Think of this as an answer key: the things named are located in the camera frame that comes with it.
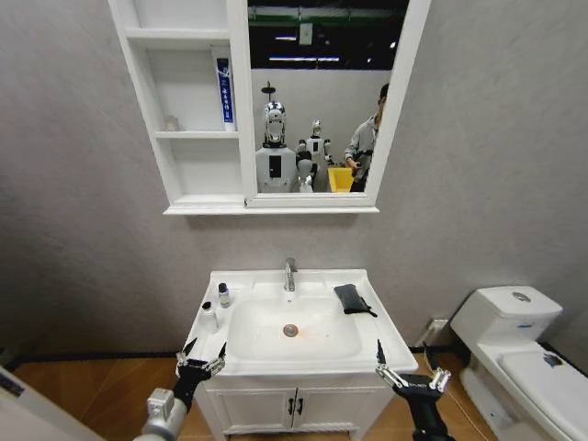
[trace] cabinet door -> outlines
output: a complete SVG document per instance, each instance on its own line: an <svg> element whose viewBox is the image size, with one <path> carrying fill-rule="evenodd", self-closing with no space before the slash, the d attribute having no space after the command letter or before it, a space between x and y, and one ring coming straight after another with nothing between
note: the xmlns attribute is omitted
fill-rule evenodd
<svg viewBox="0 0 588 441"><path fill-rule="evenodd" d="M210 390L225 434L289 430L296 389Z"/></svg>
<svg viewBox="0 0 588 441"><path fill-rule="evenodd" d="M380 391L379 388L299 388L292 427L356 429L365 424L370 399L376 398Z"/></svg>

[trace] ceiling light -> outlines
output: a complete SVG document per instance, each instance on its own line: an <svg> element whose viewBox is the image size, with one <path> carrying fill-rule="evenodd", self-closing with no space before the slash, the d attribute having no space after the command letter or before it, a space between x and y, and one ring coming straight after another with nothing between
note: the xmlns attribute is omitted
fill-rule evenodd
<svg viewBox="0 0 588 441"><path fill-rule="evenodd" d="M338 62L339 57L269 57L271 62Z"/></svg>

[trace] bathroom sink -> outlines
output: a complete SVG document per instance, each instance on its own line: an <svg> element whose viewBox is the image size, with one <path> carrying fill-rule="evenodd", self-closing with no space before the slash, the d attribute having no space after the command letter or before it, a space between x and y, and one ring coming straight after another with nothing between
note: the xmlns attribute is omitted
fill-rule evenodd
<svg viewBox="0 0 588 441"><path fill-rule="evenodd" d="M340 359L361 349L355 322L338 299L249 300L237 305L228 350L242 359Z"/></svg>
<svg viewBox="0 0 588 441"><path fill-rule="evenodd" d="M189 358L211 360L226 343L219 375L301 373L375 374L378 340L387 364L400 372L417 368L365 270L300 270L295 290L284 290L284 271L213 271L204 301L212 302L219 329L201 326L200 312L187 338L197 339ZM231 292L229 308L219 305L218 285ZM334 287L354 284L378 317L345 314Z"/></svg>

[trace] faucet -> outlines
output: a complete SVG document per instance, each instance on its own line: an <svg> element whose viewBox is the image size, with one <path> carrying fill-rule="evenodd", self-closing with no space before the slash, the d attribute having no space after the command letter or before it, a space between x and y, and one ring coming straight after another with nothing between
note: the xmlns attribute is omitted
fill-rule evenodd
<svg viewBox="0 0 588 441"><path fill-rule="evenodd" d="M294 285L294 273L298 273L296 268L296 261L293 257L286 259L286 273L284 273L284 290L294 292L296 285Z"/></svg>

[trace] small jar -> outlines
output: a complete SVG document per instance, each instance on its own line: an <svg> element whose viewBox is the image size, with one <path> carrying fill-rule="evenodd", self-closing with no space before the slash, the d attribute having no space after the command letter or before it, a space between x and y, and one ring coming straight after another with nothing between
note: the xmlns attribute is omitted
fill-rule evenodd
<svg viewBox="0 0 588 441"><path fill-rule="evenodd" d="M222 308L229 308L231 306L231 294L226 283L219 284L219 303Z"/></svg>
<svg viewBox="0 0 588 441"><path fill-rule="evenodd" d="M219 330L219 322L217 320L217 314L212 309L212 304L209 301L205 301L202 304L202 325L214 334Z"/></svg>

